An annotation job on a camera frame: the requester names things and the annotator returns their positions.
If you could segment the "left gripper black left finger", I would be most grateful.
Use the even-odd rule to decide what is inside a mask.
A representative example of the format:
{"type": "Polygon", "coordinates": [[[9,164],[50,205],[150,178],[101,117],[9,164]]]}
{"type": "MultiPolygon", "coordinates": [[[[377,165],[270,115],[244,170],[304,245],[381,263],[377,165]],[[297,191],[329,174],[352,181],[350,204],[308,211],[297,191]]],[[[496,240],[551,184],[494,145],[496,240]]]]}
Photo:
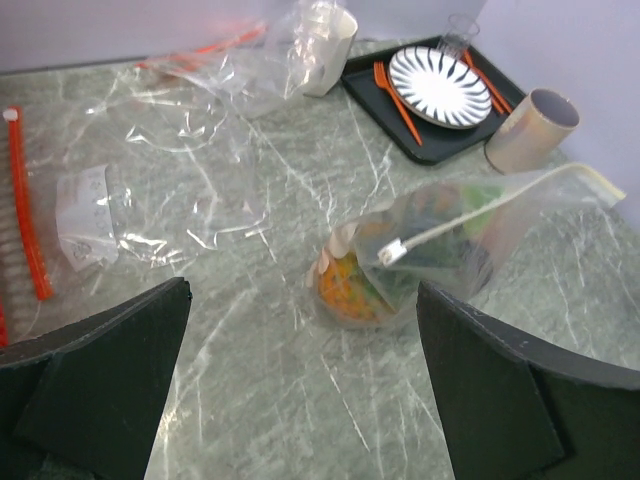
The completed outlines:
{"type": "Polygon", "coordinates": [[[1,350],[1,476],[47,455],[100,479],[144,477],[192,302],[175,277],[1,350]]]}

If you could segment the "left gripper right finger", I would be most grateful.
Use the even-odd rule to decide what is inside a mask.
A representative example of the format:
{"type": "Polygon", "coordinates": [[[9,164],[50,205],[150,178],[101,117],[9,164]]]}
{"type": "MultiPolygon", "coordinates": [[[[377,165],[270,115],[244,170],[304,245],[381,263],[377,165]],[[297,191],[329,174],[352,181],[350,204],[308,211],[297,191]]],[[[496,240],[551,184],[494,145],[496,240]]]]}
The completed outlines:
{"type": "Polygon", "coordinates": [[[558,347],[429,284],[422,348],[457,479],[636,479],[639,373],[558,347]]]}

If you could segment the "polka dot zip bag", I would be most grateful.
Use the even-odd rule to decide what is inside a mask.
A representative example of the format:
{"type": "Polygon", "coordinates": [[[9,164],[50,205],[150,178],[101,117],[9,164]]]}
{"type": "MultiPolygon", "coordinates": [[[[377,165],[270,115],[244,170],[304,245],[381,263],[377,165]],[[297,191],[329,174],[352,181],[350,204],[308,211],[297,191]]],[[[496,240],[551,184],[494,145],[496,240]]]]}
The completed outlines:
{"type": "Polygon", "coordinates": [[[491,282],[542,214],[610,208],[625,196],[580,163],[436,181],[334,227],[306,285],[336,325],[400,328],[420,284],[469,300],[491,282]]]}

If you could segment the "toy pineapple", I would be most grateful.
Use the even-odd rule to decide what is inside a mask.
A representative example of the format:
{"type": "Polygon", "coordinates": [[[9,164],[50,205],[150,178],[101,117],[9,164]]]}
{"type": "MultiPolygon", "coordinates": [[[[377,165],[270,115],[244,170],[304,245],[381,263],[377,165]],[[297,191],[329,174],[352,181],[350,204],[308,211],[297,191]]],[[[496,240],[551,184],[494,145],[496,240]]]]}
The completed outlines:
{"type": "Polygon", "coordinates": [[[432,230],[461,213],[456,200],[402,197],[335,227],[307,276],[307,286],[334,318],[350,328],[398,322],[421,282],[469,298],[491,279],[486,249],[463,225],[409,248],[386,265],[378,253],[432,230]]]}

